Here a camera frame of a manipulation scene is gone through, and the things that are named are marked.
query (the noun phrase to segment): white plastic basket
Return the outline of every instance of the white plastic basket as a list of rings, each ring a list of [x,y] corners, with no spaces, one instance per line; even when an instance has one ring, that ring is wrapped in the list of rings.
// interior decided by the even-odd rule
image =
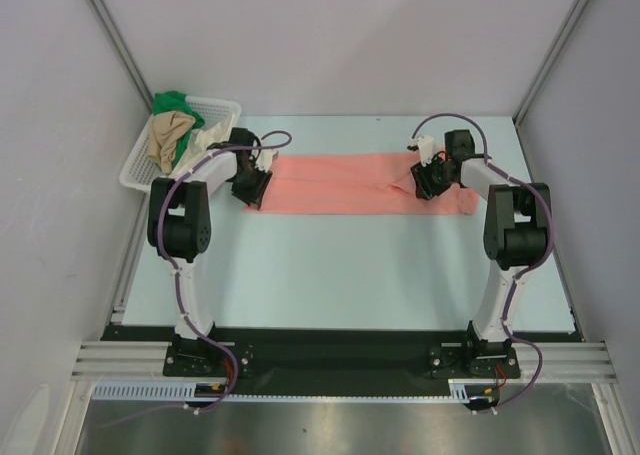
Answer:
[[[242,111],[240,105],[236,102],[215,98],[187,96],[186,102],[204,118],[203,129],[211,128],[216,123],[231,116],[231,124],[229,125],[229,130],[231,130],[238,123],[238,118],[240,118],[240,112]],[[162,175],[160,167],[149,160],[149,123],[152,117],[149,117],[142,129],[142,133],[138,137],[133,150],[127,157],[127,161],[124,162],[119,177],[120,183],[125,187],[135,188],[146,193],[151,191],[153,179]]]

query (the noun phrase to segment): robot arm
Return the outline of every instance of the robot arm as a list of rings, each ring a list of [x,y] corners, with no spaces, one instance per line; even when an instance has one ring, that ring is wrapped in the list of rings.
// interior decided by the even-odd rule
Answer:
[[[491,266],[482,303],[469,322],[467,344],[471,353],[467,358],[505,359],[511,350],[505,327],[512,332],[517,302],[528,278],[523,275],[516,282],[515,276],[541,260],[546,250],[548,226],[543,207],[529,190],[496,173],[482,154],[475,153],[468,130],[445,134],[444,157],[440,156],[442,152],[435,152],[430,138],[419,137],[414,144],[421,160],[411,167],[416,196],[429,200],[452,183],[459,183],[487,202],[483,242]],[[541,183],[531,186],[550,206],[549,187]],[[529,219],[516,221],[516,215]]]
[[[255,135],[246,129],[234,128],[227,142],[218,144],[224,148],[230,145],[253,146]],[[195,328],[209,334],[214,326],[213,315],[202,290],[201,259],[198,257],[209,246],[211,240],[210,196],[230,181],[231,193],[247,205],[260,208],[262,196],[271,179],[269,171],[274,150],[261,150],[257,157],[251,152],[221,153],[194,173],[189,182],[183,182],[171,199],[169,213],[164,219],[163,245],[175,260],[180,271],[176,287],[181,294],[181,313],[189,316]],[[149,221],[147,238],[153,247],[158,247],[158,221],[162,204],[175,183],[172,178],[156,178],[151,185],[149,201]],[[173,272],[172,265],[167,264]],[[175,328],[182,339],[196,340],[198,337],[180,316]]]

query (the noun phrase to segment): stainless steel surface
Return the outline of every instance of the stainless steel surface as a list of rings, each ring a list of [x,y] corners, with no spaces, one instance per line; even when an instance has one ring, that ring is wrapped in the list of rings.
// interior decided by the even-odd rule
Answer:
[[[85,342],[72,380],[162,380],[167,342]],[[616,375],[603,343],[540,343],[544,364],[538,383],[612,383]],[[538,364],[536,352],[516,345],[527,383]]]
[[[589,385],[537,386],[498,416],[460,405],[227,403],[195,417],[92,402],[78,455],[610,454]]]
[[[591,1],[592,0],[575,0],[575,2],[573,3],[573,6],[571,7],[571,10],[567,15],[567,18],[562,24],[562,27],[560,27],[556,38],[551,43],[551,48],[549,48],[544,62],[540,66],[538,73],[536,73],[533,82],[531,82],[527,93],[525,94],[522,102],[520,102],[520,106],[513,116],[516,129],[518,129],[522,125],[522,122],[527,116],[527,112],[529,111],[529,107],[531,107],[531,104],[536,99],[540,88],[551,73],[551,70],[555,66],[556,61],[558,60],[560,55],[562,55],[564,48],[567,46],[567,42],[570,40],[571,35],[582,20],[582,17],[589,7]]]

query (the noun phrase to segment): pink towel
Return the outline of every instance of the pink towel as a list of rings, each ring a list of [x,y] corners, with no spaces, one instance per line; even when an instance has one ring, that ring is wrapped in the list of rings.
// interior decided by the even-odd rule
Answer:
[[[473,214],[478,194],[454,184],[433,200],[416,198],[417,152],[279,157],[263,213],[309,215]]]

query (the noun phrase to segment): purple cable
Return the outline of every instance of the purple cable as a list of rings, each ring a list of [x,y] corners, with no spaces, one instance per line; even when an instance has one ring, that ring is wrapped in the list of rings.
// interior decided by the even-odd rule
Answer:
[[[430,117],[427,117],[422,122],[420,122],[420,124],[414,130],[413,135],[411,135],[411,138],[412,139],[416,138],[416,136],[418,135],[418,132],[420,131],[420,129],[427,122],[429,122],[431,120],[434,120],[436,118],[442,118],[442,117],[458,118],[460,120],[464,120],[465,122],[471,124],[478,131],[478,133],[480,134],[480,137],[482,138],[483,157],[484,157],[485,165],[487,167],[489,167],[491,170],[493,170],[494,172],[496,172],[501,177],[505,178],[507,181],[511,181],[511,182],[515,183],[516,185],[519,185],[519,186],[527,189],[529,192],[531,192],[531,194],[535,197],[535,199],[538,201],[538,203],[542,207],[542,210],[544,211],[545,218],[547,219],[547,225],[548,225],[548,227],[547,227],[547,235],[548,235],[548,239],[547,239],[547,247],[546,247],[546,249],[544,251],[544,254],[542,255],[542,258],[540,258],[540,260],[538,260],[536,263],[534,263],[530,267],[527,267],[527,268],[519,271],[513,277],[513,283],[511,284],[511,287],[509,287],[509,292],[507,293],[507,300],[505,301],[504,309],[502,310],[502,319],[501,319],[502,328],[504,330],[504,333],[505,333],[505,335],[507,335],[507,337],[509,337],[509,339],[513,343],[522,343],[524,345],[527,345],[527,346],[533,348],[536,351],[536,354],[538,355],[538,366],[536,368],[536,371],[533,373],[533,376],[531,377],[531,380],[522,389],[522,391],[520,391],[517,395],[515,395],[512,398],[510,398],[509,400],[506,400],[505,402],[503,402],[500,405],[498,405],[499,407],[502,407],[504,405],[507,405],[507,404],[517,400],[518,398],[522,397],[527,391],[529,391],[531,389],[531,387],[533,387],[533,385],[538,380],[538,377],[540,376],[540,372],[542,371],[542,365],[543,365],[543,358],[544,357],[542,355],[542,350],[540,350],[540,347],[538,347],[533,342],[530,342],[528,340],[523,340],[523,339],[518,338],[515,335],[513,335],[513,333],[511,332],[511,330],[507,326],[505,320],[507,320],[507,318],[509,316],[509,309],[511,308],[511,304],[513,302],[513,297],[514,297],[514,295],[516,293],[516,289],[517,289],[517,286],[518,286],[518,281],[525,274],[535,270],[536,268],[539,268],[544,262],[547,261],[547,259],[553,253],[553,245],[554,245],[554,242],[555,242],[553,219],[551,217],[551,210],[549,209],[549,206],[547,205],[547,202],[545,201],[544,198],[542,198],[542,195],[540,195],[540,193],[535,188],[533,188],[530,184],[528,184],[526,182],[523,182],[522,180],[519,180],[519,179],[517,179],[515,177],[512,177],[507,172],[505,172],[501,168],[495,166],[490,161],[491,157],[489,156],[489,151],[488,151],[488,146],[487,146],[487,136],[485,135],[484,130],[482,130],[482,127],[480,127],[480,125],[478,125],[474,120],[470,119],[469,117],[466,117],[464,115],[460,115],[458,113],[438,113],[436,115],[431,115]],[[482,413],[487,413],[489,411],[490,410],[484,410],[484,411],[482,411]]]
[[[162,258],[167,260],[171,264],[171,266],[174,268],[174,270],[176,270],[176,273],[175,273],[175,276],[174,276],[174,283],[175,283],[175,290],[176,290],[176,301],[177,301],[177,304],[178,304],[178,308],[180,310],[180,315],[184,317],[185,323],[191,329],[191,331],[193,331],[193,333],[196,334],[196,336],[198,338],[201,338],[202,340],[204,340],[208,344],[210,344],[210,345],[214,346],[215,348],[217,348],[218,350],[224,352],[231,359],[231,363],[233,364],[233,378],[230,380],[229,385],[227,386],[227,388],[224,391],[224,393],[222,393],[222,395],[220,395],[217,400],[215,400],[214,402],[211,402],[206,407],[203,407],[202,409],[196,409],[197,413],[207,413],[207,412],[213,410],[217,405],[219,405],[231,393],[231,391],[234,389],[234,387],[236,385],[236,382],[238,381],[238,360],[236,359],[235,355],[233,354],[233,352],[231,350],[229,350],[227,347],[225,347],[221,343],[218,343],[215,340],[212,340],[207,335],[205,335],[200,330],[198,330],[198,328],[193,324],[193,322],[189,318],[188,314],[186,313],[186,310],[185,310],[185,307],[184,307],[184,302],[182,300],[182,293],[180,291],[180,271],[179,271],[180,267],[178,266],[178,263],[175,261],[175,259],[171,255],[169,255],[167,253],[166,249],[164,248],[164,240],[163,240],[163,237],[162,237],[162,234],[164,233],[163,232],[163,230],[164,230],[164,220],[165,220],[165,217],[166,217],[167,212],[169,210],[169,203],[171,202],[171,199],[172,199],[173,195],[176,193],[176,190],[178,189],[180,184],[185,182],[191,175],[193,175],[198,170],[200,170],[202,167],[204,167],[212,159],[214,159],[215,157],[217,157],[219,155],[222,155],[223,153],[240,152],[240,151],[253,151],[253,150],[258,150],[258,151],[260,151],[260,150],[275,150],[275,149],[278,149],[278,148],[286,147],[293,140],[293,137],[291,136],[291,134],[289,132],[284,131],[284,130],[274,130],[272,132],[269,132],[269,133],[267,133],[266,135],[264,135],[262,137],[262,140],[264,140],[264,139],[266,139],[266,138],[268,138],[268,137],[270,137],[272,135],[276,135],[276,134],[286,135],[287,136],[287,140],[285,142],[278,143],[278,144],[275,144],[275,145],[264,145],[264,146],[260,146],[260,147],[247,147],[247,146],[244,146],[244,145],[234,145],[234,146],[230,146],[230,147],[224,147],[224,148],[221,148],[221,149],[215,150],[215,151],[213,151],[213,150],[210,151],[209,155],[206,158],[204,158],[203,160],[201,160],[200,162],[198,162],[193,167],[193,169],[191,169],[190,172],[187,172],[187,173],[181,175],[174,182],[174,184],[169,189],[169,192],[167,193],[167,196],[165,197],[164,201],[162,202],[162,207],[160,208],[160,218],[158,220],[158,232],[157,232],[158,250],[160,251],[160,254],[162,255]],[[120,418],[118,420],[114,420],[112,422],[107,422],[107,423],[104,423],[102,425],[98,425],[98,427],[99,428],[113,427],[113,426],[118,425],[120,423],[128,422],[128,421],[131,421],[131,420],[135,420],[138,417],[142,417],[142,416],[147,415],[149,413],[157,412],[157,411],[160,411],[160,410],[165,410],[165,409],[168,409],[168,408],[184,408],[184,404],[168,403],[168,404],[159,405],[159,406],[156,406],[156,407],[151,407],[151,408],[149,408],[147,410],[143,410],[141,412],[138,412],[138,413],[135,413],[135,414],[132,414],[132,415],[128,415],[128,416]]]

